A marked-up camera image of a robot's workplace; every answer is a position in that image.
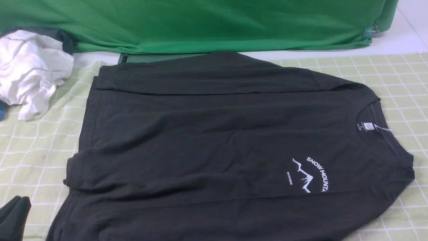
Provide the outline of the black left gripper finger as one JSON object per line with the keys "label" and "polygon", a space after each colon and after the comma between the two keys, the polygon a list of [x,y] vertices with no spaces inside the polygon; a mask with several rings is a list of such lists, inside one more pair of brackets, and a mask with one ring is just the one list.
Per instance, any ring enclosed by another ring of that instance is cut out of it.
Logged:
{"label": "black left gripper finger", "polygon": [[15,196],[0,209],[0,240],[22,241],[26,220],[31,209],[27,196]]}

